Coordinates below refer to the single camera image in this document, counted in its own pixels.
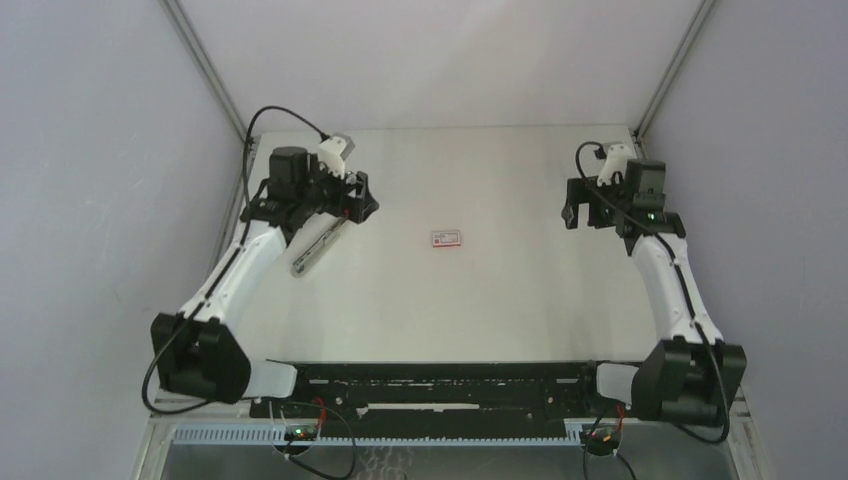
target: long gray object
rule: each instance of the long gray object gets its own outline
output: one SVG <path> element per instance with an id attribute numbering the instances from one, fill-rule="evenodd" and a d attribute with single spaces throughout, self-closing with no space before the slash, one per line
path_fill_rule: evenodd
<path id="1" fill-rule="evenodd" d="M 704 24 L 718 3 L 719 0 L 701 0 L 701 4 L 698 5 L 698 10 L 695 11 L 695 15 L 689 22 L 689 27 L 686 28 L 686 33 L 683 34 L 683 38 L 680 40 L 680 44 L 677 46 L 674 56 L 671 57 L 671 62 L 669 62 L 668 67 L 666 67 L 665 73 L 663 73 L 663 77 L 651 97 L 651 101 L 648 102 L 648 107 L 645 109 L 645 113 L 642 114 L 642 119 L 639 120 L 639 125 L 634 130 L 634 135 L 636 136 L 637 141 L 641 142 L 648 133 L 648 130 L 651 128 L 651 124 L 654 122 L 654 118 L 656 117 L 660 106 L 665 100 L 666 95 L 668 95 L 674 81 L 677 79 L 677 75 L 680 73 L 681 68 L 686 62 L 686 58 L 692 51 L 692 46 L 695 44 L 695 40 L 698 39 L 701 31 L 703 31 Z"/>
<path id="2" fill-rule="evenodd" d="M 159 4 L 162 5 L 165 13 L 168 14 L 183 44 L 188 49 L 192 59 L 194 59 L 194 63 L 200 69 L 200 73 L 203 74 L 206 84 L 215 96 L 215 101 L 221 106 L 236 135 L 243 142 L 247 135 L 247 127 L 244 125 L 232 97 L 227 92 L 221 76 L 218 75 L 218 71 L 209 59 L 209 55 L 206 54 L 206 49 L 203 48 L 203 44 L 200 42 L 200 38 L 191 25 L 191 21 L 188 19 L 182 5 L 180 5 L 178 0 L 159 0 Z"/>

